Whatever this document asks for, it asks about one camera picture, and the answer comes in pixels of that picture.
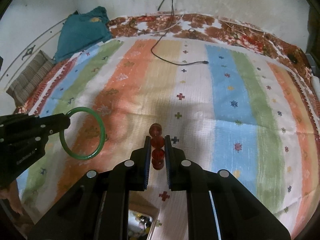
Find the wooden jewelry box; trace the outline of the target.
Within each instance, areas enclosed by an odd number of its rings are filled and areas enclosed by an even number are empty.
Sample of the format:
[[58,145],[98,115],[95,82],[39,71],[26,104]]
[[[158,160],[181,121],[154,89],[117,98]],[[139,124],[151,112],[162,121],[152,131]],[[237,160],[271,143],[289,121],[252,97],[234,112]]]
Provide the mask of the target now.
[[129,203],[127,239],[152,239],[159,209],[152,205]]

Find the grey striped cushion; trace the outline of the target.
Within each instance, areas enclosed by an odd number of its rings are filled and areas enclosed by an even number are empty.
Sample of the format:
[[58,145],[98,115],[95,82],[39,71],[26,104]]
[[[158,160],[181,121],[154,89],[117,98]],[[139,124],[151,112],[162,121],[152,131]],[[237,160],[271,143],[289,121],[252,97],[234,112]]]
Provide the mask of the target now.
[[26,103],[54,66],[54,61],[42,50],[33,57],[6,91],[13,98],[16,107]]

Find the striped colourful blanket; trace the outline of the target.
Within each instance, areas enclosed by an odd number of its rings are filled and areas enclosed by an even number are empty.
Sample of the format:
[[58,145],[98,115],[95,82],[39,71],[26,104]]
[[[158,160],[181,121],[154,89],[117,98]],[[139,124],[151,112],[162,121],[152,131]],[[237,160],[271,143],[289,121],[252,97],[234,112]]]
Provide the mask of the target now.
[[52,135],[46,154],[18,179],[37,222],[88,170],[129,158],[158,123],[205,170],[226,169],[296,237],[319,202],[315,94],[286,63],[248,49],[178,38],[119,38],[57,64],[24,109],[41,117],[88,107],[106,142],[76,160]]

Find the green jade bangle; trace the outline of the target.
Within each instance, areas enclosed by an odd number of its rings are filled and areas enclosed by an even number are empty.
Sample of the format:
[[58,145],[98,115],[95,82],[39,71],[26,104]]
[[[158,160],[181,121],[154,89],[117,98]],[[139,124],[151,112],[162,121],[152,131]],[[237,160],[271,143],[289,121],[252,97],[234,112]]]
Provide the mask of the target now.
[[78,113],[91,117],[85,117],[84,123],[77,131],[73,146],[69,148],[64,129],[59,132],[59,138],[62,148],[70,157],[87,161],[95,158],[103,149],[106,141],[105,125],[99,114],[88,107],[75,107],[68,111],[66,116],[71,118]]

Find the brown floral bedsheet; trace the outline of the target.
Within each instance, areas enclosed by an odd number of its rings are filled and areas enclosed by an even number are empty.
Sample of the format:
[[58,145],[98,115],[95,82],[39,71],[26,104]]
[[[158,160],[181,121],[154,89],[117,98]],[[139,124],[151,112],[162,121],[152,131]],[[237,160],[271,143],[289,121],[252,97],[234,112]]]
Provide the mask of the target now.
[[201,14],[119,17],[112,38],[56,62],[20,113],[87,106],[143,116],[255,124],[317,114],[304,53],[271,34]]

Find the teal pillow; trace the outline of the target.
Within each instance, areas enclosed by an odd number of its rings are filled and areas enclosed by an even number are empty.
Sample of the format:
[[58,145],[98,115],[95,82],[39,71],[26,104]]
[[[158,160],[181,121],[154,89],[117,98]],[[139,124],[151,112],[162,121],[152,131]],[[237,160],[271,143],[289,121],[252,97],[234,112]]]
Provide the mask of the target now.
[[61,29],[54,60],[63,61],[96,43],[110,40],[108,22],[107,11],[101,6],[85,14],[70,15]]

